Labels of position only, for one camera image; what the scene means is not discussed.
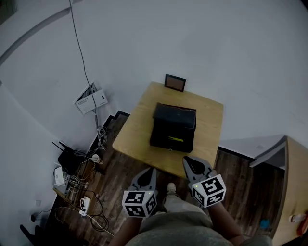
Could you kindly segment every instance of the wall-mounted router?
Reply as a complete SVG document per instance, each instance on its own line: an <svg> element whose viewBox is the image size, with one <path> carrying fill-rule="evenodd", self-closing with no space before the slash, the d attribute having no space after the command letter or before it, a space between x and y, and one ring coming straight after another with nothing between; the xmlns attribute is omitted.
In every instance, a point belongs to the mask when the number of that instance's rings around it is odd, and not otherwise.
<svg viewBox="0 0 308 246"><path fill-rule="evenodd" d="M94 96L97 108L108 103L105 93L100 86L100 83L98 81L93 81L90 84L90 87L85 88L85 90L75 101L75 105L78 107L78 109L83 115L95 109L95 104L91 93Z"/></svg>

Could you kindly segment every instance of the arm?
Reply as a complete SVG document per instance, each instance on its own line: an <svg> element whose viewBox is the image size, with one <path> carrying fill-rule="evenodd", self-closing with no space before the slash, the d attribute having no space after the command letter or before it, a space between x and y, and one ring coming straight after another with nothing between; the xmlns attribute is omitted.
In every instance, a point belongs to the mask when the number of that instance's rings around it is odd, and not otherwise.
<svg viewBox="0 0 308 246"><path fill-rule="evenodd" d="M236 246L245 241L239 226L226 211L221 202L210 206L207 209L210 213L215 231Z"/></svg>
<svg viewBox="0 0 308 246"><path fill-rule="evenodd" d="M128 217L121 226L120 231L115 234L109 246L124 246L130 239L136 236L139 232L142 218Z"/></svg>

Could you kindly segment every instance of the yellow label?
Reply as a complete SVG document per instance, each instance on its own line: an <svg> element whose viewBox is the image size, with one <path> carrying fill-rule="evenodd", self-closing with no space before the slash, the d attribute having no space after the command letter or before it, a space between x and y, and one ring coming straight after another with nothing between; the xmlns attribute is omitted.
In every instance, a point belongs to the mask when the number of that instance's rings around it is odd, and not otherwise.
<svg viewBox="0 0 308 246"><path fill-rule="evenodd" d="M170 139L170 140L176 140L176 141L179 141L179 142L184 142L183 139L179 139L179 138L172 137L172 136L169 136L169 139Z"/></svg>

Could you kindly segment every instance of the person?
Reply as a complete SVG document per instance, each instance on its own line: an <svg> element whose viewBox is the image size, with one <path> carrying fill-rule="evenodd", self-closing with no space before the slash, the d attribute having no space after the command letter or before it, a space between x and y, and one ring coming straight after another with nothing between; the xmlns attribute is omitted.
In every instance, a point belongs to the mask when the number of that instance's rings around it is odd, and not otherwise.
<svg viewBox="0 0 308 246"><path fill-rule="evenodd" d="M239 226L222 203L208 207L210 218L199 207L183 201L169 183L164 207L142 222L128 217L109 246L270 246L267 236L245 240Z"/></svg>

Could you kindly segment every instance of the shoe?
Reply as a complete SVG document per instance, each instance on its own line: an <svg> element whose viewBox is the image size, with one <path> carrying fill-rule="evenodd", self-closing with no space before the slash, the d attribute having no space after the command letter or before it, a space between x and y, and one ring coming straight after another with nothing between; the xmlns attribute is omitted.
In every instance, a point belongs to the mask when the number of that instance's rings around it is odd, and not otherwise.
<svg viewBox="0 0 308 246"><path fill-rule="evenodd" d="M174 183L169 183L167 185L167 195L174 195L177 193L177 187Z"/></svg>

